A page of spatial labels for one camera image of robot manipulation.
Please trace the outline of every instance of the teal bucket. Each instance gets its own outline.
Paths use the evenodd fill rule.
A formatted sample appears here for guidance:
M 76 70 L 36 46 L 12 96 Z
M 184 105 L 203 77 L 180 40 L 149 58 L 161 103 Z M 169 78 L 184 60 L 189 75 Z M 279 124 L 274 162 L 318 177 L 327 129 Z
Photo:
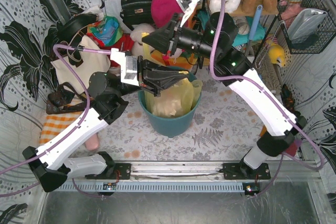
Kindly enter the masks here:
M 188 79 L 190 82 L 192 82 L 196 80 L 197 78 L 192 73 L 190 73 Z M 145 111 L 145 113 L 147 114 L 152 127 L 158 133 L 160 133 L 161 135 L 167 136 L 167 137 L 175 137 L 175 136 L 181 135 L 183 132 L 185 132 L 190 127 L 195 111 L 196 111 L 196 108 L 200 104 L 201 95 L 202 95 L 202 92 L 199 95 L 199 99 L 196 103 L 196 106 L 184 116 L 180 116 L 179 118 L 160 118 L 156 115 L 153 115 L 151 112 L 149 112 L 146 109 L 144 91 L 138 92 L 138 98 L 139 98 L 140 105 L 142 109 Z

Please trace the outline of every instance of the metal floor panel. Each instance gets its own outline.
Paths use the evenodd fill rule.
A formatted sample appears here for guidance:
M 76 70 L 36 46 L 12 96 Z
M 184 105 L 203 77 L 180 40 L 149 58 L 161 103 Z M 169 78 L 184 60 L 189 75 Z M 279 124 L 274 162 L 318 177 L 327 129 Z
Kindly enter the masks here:
M 240 193 L 48 194 L 40 224 L 315 224 L 320 223 L 307 183 L 279 182 L 246 201 Z

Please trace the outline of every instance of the orange checkered cloth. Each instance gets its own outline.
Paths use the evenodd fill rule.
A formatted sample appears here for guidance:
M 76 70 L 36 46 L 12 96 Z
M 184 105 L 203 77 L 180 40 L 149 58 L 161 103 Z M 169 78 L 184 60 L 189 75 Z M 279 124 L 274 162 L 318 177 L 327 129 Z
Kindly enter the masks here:
M 82 102 L 78 98 L 73 98 L 67 106 L 73 106 Z M 47 115 L 41 132 L 40 144 L 45 144 L 61 133 L 66 127 L 73 123 L 82 112 L 71 112 L 65 114 Z

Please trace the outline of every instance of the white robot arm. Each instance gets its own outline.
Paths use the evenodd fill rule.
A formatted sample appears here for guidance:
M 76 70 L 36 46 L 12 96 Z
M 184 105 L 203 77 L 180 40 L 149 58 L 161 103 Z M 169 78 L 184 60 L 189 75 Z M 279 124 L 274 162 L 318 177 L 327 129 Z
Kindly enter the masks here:
M 210 17 L 202 34 L 184 27 L 183 23 L 192 13 L 197 1 L 178 0 L 182 10 L 186 12 L 186 17 L 175 14 L 166 26 L 144 37 L 143 42 L 163 54 L 174 54 L 177 48 L 181 48 L 208 57 L 212 50 L 219 15 L 214 13 Z M 271 92 L 263 84 L 256 70 L 251 67 L 249 60 L 231 46 L 237 33 L 238 28 L 232 18 L 226 14 L 216 49 L 215 71 L 218 76 L 248 77 L 263 87 L 263 91 L 260 91 L 247 80 L 223 81 L 225 86 L 239 94 L 250 105 L 267 128 L 267 132 L 258 140 L 257 145 L 242 158 L 239 165 L 234 166 L 237 169 L 231 171 L 239 173 L 243 178 L 251 179 L 255 178 L 256 171 L 268 157 L 277 156 L 289 147 L 297 131 L 283 117 L 274 102 L 266 97 L 265 92 L 269 94 Z M 107 153 L 102 152 L 83 158 L 69 158 L 69 156 L 90 136 L 113 123 L 123 113 L 128 104 L 121 99 L 123 95 L 139 89 L 159 95 L 160 90 L 167 89 L 185 78 L 180 71 L 158 66 L 142 60 L 142 57 L 137 59 L 126 56 L 114 49 L 111 51 L 111 59 L 121 65 L 121 77 L 108 73 L 94 73 L 90 78 L 91 84 L 88 91 L 95 101 L 84 122 L 66 141 L 29 163 L 29 167 L 45 191 L 53 191 L 68 178 L 78 176 L 105 174 L 106 178 L 111 179 L 115 163 Z M 303 117 L 296 118 L 280 102 L 275 101 L 275 103 L 285 111 L 290 120 L 297 122 L 301 129 L 305 126 L 307 122 Z M 24 157 L 30 159 L 48 150 L 76 126 L 80 118 L 45 145 L 26 148 L 23 151 Z

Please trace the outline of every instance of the black wire basket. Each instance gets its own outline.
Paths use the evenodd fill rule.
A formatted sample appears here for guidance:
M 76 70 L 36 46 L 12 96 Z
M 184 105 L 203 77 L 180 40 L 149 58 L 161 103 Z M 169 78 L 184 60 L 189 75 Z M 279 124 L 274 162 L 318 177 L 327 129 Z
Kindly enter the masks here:
M 298 10 L 300 7 L 323 10 L 327 12 L 327 15 L 313 33 L 296 38 L 294 40 L 290 40 L 287 29 L 295 20 L 297 15 L 292 15 L 294 15 L 294 13 L 297 13 L 297 11 L 293 12 L 292 15 L 289 15 L 288 10 Z M 283 0 L 279 0 L 278 10 L 278 19 L 284 20 L 285 22 L 285 24 L 281 25 L 281 28 L 287 41 L 289 51 L 292 55 L 319 54 L 327 47 L 327 45 L 333 40 L 336 35 L 336 24 L 329 14 L 329 10 L 326 8 L 321 0 L 290 0 L 286 2 Z

